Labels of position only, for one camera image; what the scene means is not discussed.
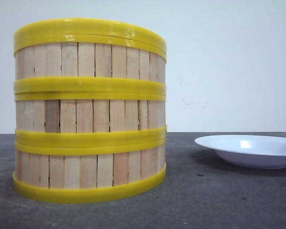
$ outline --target wooden slat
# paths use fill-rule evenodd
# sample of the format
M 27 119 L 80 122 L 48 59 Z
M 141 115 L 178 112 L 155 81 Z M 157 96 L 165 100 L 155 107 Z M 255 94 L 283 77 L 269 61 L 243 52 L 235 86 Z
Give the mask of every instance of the wooden slat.
M 95 44 L 95 77 L 111 77 L 111 45 Z M 109 100 L 93 101 L 93 131 L 109 132 Z M 112 186 L 113 155 L 98 155 L 97 187 Z
M 149 52 L 140 50 L 140 80 L 149 80 Z M 139 130 L 148 129 L 147 101 L 139 101 Z M 151 149 L 141 151 L 141 179 L 151 176 Z
M 23 78 L 24 50 L 21 49 L 15 54 L 15 76 L 16 80 Z M 24 122 L 24 101 L 16 101 L 16 128 L 23 129 Z M 16 177 L 22 181 L 22 152 L 16 150 L 15 162 Z
M 61 44 L 61 75 L 77 76 L 77 43 Z M 76 133 L 76 100 L 61 100 L 61 133 Z M 80 157 L 64 157 L 64 187 L 80 188 Z
M 24 48 L 23 77 L 34 76 L 34 47 Z M 24 130 L 34 130 L 34 101 L 24 101 Z M 40 162 L 36 155 L 22 153 L 22 181 L 39 186 Z
M 78 43 L 78 76 L 94 77 L 94 43 Z M 93 100 L 76 100 L 77 133 L 93 132 Z M 96 187 L 97 156 L 81 156 L 80 188 Z
M 46 45 L 34 46 L 35 77 L 46 76 Z M 34 101 L 34 131 L 45 132 L 45 101 Z M 49 156 L 36 155 L 40 161 L 40 186 L 49 187 Z
M 165 60 L 157 56 L 157 81 L 159 83 L 165 84 Z M 157 102 L 158 109 L 158 127 L 165 126 L 165 102 L 158 101 Z M 165 145 L 161 145 L 158 147 L 158 172 L 160 172 L 165 164 Z
M 112 46 L 112 77 L 126 78 L 126 47 Z M 110 101 L 110 131 L 125 130 L 125 101 Z M 113 155 L 113 185 L 128 183 L 128 153 Z
M 139 79 L 139 50 L 127 47 L 127 78 Z M 138 101 L 125 101 L 126 130 L 138 130 Z M 141 152 L 129 153 L 128 182 L 141 179 Z
M 61 44 L 46 44 L 46 75 L 61 75 Z M 60 101 L 45 101 L 45 131 L 47 133 L 60 132 Z M 49 187 L 63 188 L 64 180 L 64 161 L 63 156 L 49 157 Z
M 157 55 L 150 53 L 150 81 L 157 81 Z M 148 101 L 148 128 L 153 129 L 158 126 L 157 121 L 157 101 Z M 151 149 L 151 175 L 158 172 L 158 149 Z

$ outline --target bamboo steamer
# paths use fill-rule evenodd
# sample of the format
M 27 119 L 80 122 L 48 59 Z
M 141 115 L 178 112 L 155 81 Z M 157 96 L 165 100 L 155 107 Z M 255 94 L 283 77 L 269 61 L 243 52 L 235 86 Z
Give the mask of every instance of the bamboo steamer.
M 35 22 L 14 35 L 16 191 L 86 203 L 165 178 L 166 44 L 127 23 Z

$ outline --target stacked bamboo steamer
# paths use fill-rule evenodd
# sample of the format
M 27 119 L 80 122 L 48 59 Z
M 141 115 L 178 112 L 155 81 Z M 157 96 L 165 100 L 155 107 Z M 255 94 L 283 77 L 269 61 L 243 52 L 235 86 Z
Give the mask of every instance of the stacked bamboo steamer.
M 98 202 L 164 180 L 163 38 L 117 21 L 54 19 L 17 30 L 14 52 L 17 192 Z

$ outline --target plate rim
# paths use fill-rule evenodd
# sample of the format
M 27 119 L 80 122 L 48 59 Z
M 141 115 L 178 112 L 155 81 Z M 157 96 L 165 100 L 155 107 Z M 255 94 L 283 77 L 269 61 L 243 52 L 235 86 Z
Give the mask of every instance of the plate rim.
M 207 137 L 214 137 L 214 136 L 249 136 L 249 137 L 270 137 L 270 138 L 282 138 L 282 139 L 286 139 L 286 137 L 278 137 L 278 136 L 265 136 L 265 135 L 206 135 L 206 136 L 202 136 L 202 137 L 198 137 L 194 140 L 194 142 L 200 146 L 209 148 L 209 149 L 213 149 L 213 150 L 219 150 L 222 152 L 228 152 L 228 153 L 235 153 L 235 154 L 244 154 L 244 155 L 254 155 L 254 156 L 286 156 L 286 154 L 257 154 L 257 153 L 248 153 L 248 152 L 242 152 L 241 150 L 227 150 L 227 149 L 223 149 L 223 148 L 219 148 L 219 147 L 210 147 L 210 146 L 206 146 L 204 144 L 200 144 L 197 142 L 197 140 L 201 139 L 201 138 L 207 138 Z

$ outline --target gray surface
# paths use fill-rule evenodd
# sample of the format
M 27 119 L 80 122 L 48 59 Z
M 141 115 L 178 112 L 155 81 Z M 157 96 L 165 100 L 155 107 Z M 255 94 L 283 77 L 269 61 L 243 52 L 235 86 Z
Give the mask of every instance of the gray surface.
M 212 150 L 193 144 L 194 138 L 203 135 L 210 134 L 168 134 L 167 178 L 154 190 L 80 205 L 19 196 L 11 177 L 14 136 L 0 135 L 0 228 L 285 229 L 286 168 L 230 165 Z M 259 135 L 286 137 L 286 133 Z

